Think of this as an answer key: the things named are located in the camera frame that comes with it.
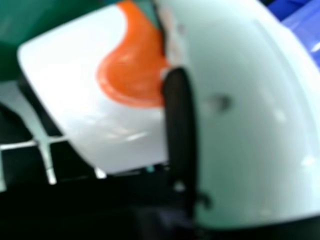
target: orange curved stripe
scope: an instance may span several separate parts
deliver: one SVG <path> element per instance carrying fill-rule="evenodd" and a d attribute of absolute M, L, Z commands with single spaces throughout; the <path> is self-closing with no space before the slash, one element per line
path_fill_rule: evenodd
<path fill-rule="evenodd" d="M 162 106 L 161 69 L 168 64 L 161 51 L 161 33 L 132 1 L 117 5 L 127 17 L 127 33 L 100 64 L 100 87 L 111 99 L 127 106 Z"/>

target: white panel with orange design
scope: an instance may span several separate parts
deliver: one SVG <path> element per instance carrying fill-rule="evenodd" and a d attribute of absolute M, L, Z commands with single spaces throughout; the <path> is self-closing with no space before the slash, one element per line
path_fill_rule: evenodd
<path fill-rule="evenodd" d="M 167 160 L 160 31 L 132 1 L 26 42 L 18 60 L 49 115 L 89 163 L 117 173 Z"/>

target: orange shape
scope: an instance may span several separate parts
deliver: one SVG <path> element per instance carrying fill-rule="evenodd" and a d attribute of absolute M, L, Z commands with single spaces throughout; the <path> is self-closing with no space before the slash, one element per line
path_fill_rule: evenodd
<path fill-rule="evenodd" d="M 119 103 L 131 107 L 162 106 L 161 69 L 168 64 L 162 54 L 161 33 L 132 1 L 117 5 L 127 17 L 127 33 L 100 64 L 98 82 Z"/>

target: blue container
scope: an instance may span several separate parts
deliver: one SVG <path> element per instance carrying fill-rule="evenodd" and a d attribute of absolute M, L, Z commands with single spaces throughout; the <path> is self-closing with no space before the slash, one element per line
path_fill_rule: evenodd
<path fill-rule="evenodd" d="M 320 67 L 320 0 L 312 0 L 282 22 L 300 39 Z"/>
<path fill-rule="evenodd" d="M 268 6 L 268 9 L 282 21 L 308 2 L 310 0 L 276 0 Z"/>

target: blue object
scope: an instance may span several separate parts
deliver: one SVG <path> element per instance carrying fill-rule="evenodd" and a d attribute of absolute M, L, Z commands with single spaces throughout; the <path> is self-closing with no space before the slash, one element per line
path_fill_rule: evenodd
<path fill-rule="evenodd" d="M 320 67 L 320 0 L 312 0 L 282 22 L 300 39 Z"/>
<path fill-rule="evenodd" d="M 280 21 L 282 21 L 308 2 L 310 2 L 310 0 L 276 0 L 271 3 L 268 8 Z"/>

